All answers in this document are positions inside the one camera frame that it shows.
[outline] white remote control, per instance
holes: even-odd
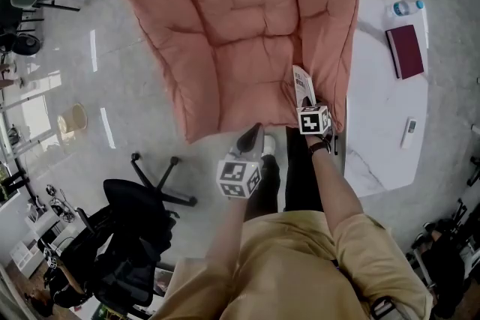
[[[406,121],[405,132],[403,132],[401,144],[402,149],[410,148],[410,145],[413,141],[413,134],[415,133],[416,125],[417,120],[415,120],[414,118],[408,118],[408,120]]]

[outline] maroon book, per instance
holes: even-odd
[[[408,79],[422,73],[422,55],[413,25],[389,29],[386,34],[397,78]]]

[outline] tan t-shirt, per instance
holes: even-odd
[[[368,319],[384,296],[430,316],[431,295],[380,224],[359,214],[332,238],[325,214],[293,211],[245,223],[235,276],[180,261],[153,319]]]

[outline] beige wastebasket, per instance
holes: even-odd
[[[87,114],[82,104],[75,104],[72,108],[59,115],[58,128],[61,133],[69,133],[75,130],[87,128]]]

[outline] gray concrete floor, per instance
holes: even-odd
[[[406,249],[422,223],[454,209],[465,192],[473,168],[469,158],[478,137],[470,125],[480,122],[480,52],[478,0],[425,0],[430,25],[430,88],[428,120],[415,182],[408,187],[362,200],[366,212],[389,227]],[[5,92],[7,101],[39,92],[37,101],[8,112],[10,122],[28,139],[55,130],[42,145],[21,156],[34,190],[46,202],[45,186],[62,188],[70,203],[94,213],[107,203],[102,190],[106,178],[138,181],[129,159],[140,151],[140,165],[158,181],[172,155],[181,163],[169,187],[198,198],[195,208],[177,208],[181,219],[174,228],[172,249],[164,255],[202,256],[219,222],[225,200],[215,186],[215,169],[233,139],[231,134],[205,138],[186,146],[177,134],[163,80],[137,20],[126,0],[68,1],[79,13],[44,10],[38,25],[43,49],[33,58],[17,58],[27,86]],[[65,136],[56,132],[56,119],[73,103],[88,114],[88,128]],[[101,109],[112,131],[108,141]],[[285,137],[276,130],[277,158],[284,187]],[[469,192],[469,202],[479,190]]]

